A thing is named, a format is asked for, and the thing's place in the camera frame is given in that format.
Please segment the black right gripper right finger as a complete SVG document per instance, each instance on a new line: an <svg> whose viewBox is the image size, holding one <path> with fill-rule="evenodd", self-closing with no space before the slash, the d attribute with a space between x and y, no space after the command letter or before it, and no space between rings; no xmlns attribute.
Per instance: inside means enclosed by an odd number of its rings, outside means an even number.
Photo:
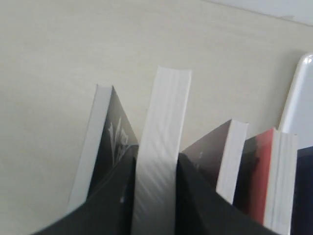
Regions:
<svg viewBox="0 0 313 235"><path fill-rule="evenodd" d="M176 171L177 235L273 235L223 199L187 155L180 153Z"/></svg>

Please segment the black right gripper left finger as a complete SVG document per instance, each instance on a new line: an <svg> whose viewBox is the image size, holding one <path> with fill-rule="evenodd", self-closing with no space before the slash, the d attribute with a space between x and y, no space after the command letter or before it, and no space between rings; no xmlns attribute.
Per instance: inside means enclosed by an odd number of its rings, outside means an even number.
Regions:
<svg viewBox="0 0 313 235"><path fill-rule="evenodd" d="M101 180L88 200L37 232L39 235L129 235L131 233L137 146Z"/></svg>

